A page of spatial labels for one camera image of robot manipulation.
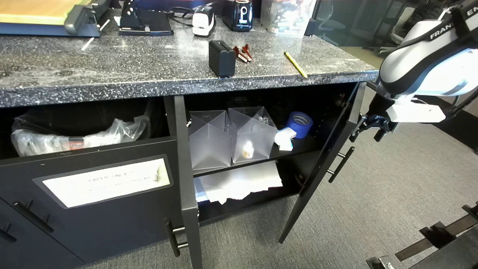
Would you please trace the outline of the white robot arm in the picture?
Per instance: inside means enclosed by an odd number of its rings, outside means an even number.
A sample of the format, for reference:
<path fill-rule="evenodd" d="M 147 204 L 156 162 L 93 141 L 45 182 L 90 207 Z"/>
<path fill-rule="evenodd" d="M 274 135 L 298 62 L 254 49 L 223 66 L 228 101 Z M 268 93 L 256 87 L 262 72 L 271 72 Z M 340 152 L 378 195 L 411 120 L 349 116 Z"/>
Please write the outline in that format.
<path fill-rule="evenodd" d="M 478 87 L 478 0 L 464 0 L 438 20 L 419 22 L 404 43 L 383 60 L 378 80 L 369 84 L 375 98 L 350 137 L 355 143 L 377 128 L 375 141 L 407 123 L 441 123 L 438 105 L 419 98 L 458 98 Z"/>

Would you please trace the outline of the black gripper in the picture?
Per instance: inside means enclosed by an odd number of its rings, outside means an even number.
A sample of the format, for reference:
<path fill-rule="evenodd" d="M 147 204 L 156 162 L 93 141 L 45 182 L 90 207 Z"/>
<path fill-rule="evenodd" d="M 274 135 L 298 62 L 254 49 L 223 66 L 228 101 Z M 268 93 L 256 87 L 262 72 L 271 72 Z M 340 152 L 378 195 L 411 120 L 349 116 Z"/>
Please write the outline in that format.
<path fill-rule="evenodd" d="M 362 132 L 369 131 L 372 128 L 378 129 L 378 132 L 374 137 L 377 143 L 380 143 L 389 132 L 393 132 L 398 128 L 398 125 L 393 123 L 387 116 L 387 110 L 393 105 L 393 101 L 375 95 L 372 102 L 369 104 L 368 113 L 359 117 L 358 128 L 353 131 L 350 141 L 356 143 Z"/>

